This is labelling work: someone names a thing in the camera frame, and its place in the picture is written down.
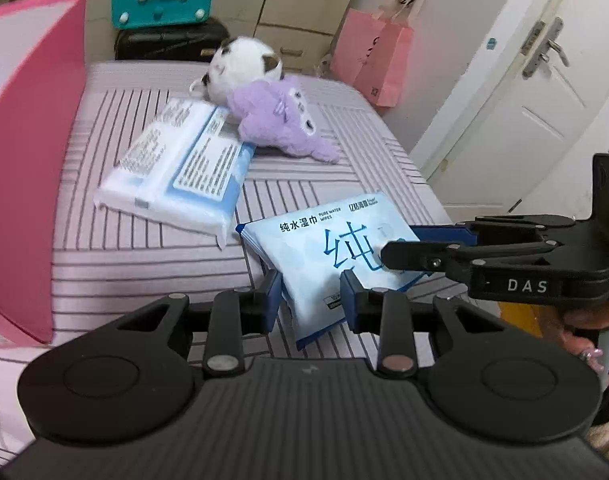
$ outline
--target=brand logo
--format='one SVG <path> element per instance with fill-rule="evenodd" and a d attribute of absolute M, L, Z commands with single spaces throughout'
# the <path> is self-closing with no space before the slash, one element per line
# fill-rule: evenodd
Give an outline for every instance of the brand logo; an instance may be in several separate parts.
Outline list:
<path fill-rule="evenodd" d="M 549 282 L 542 280 L 537 282 L 536 280 L 514 280 L 509 279 L 509 285 L 507 287 L 508 292 L 530 292 L 532 294 L 546 294 Z"/>

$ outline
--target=circular pad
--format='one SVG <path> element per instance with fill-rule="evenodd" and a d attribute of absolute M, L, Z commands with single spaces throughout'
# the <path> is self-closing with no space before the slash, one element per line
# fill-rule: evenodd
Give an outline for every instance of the circular pad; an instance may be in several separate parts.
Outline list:
<path fill-rule="evenodd" d="M 536 361 L 505 359 L 483 370 L 483 383 L 505 399 L 535 400 L 553 392 L 555 374 Z"/>
<path fill-rule="evenodd" d="M 109 444 L 168 423 L 187 405 L 194 372 L 148 333 L 92 332 L 42 354 L 22 372 L 18 399 L 34 432 Z"/>
<path fill-rule="evenodd" d="M 576 434 L 600 405 L 585 363 L 542 340 L 507 332 L 468 335 L 429 372 L 429 394 L 465 431 L 523 444 Z"/>
<path fill-rule="evenodd" d="M 64 385 L 82 397 L 104 399 L 126 392 L 138 376 L 138 367 L 121 357 L 90 357 L 65 370 Z"/>

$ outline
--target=white plush cat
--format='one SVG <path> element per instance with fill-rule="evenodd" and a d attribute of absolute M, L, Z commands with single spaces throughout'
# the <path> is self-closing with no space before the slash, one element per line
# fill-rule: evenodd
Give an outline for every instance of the white plush cat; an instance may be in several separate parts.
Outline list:
<path fill-rule="evenodd" d="M 202 83 L 214 104 L 226 106 L 227 95 L 234 89 L 264 79 L 278 81 L 282 77 L 282 61 L 273 49 L 255 38 L 224 40 L 214 54 Z"/>

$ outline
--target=white door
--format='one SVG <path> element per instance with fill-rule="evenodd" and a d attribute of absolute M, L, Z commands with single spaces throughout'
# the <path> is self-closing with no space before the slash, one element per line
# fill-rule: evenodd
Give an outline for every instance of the white door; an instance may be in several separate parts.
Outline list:
<path fill-rule="evenodd" d="M 570 66 L 550 50 L 551 61 L 531 78 L 520 70 L 501 84 L 429 179 L 454 221 L 506 214 L 574 145 L 609 95 L 609 0 L 562 0 L 553 16 L 565 22 L 556 41 Z M 523 65 L 531 55 L 521 56 Z"/>

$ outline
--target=pink paper bag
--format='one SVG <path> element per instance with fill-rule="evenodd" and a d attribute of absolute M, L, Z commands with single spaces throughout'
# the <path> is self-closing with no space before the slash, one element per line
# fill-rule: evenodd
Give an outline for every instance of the pink paper bag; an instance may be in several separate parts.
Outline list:
<path fill-rule="evenodd" d="M 354 81 L 356 90 L 374 106 L 398 104 L 405 86 L 412 38 L 411 27 L 396 23 L 387 23 L 380 32 L 371 55 Z"/>
<path fill-rule="evenodd" d="M 386 24 L 370 13 L 349 9 L 331 59 L 331 71 L 342 82 L 353 85 Z"/>

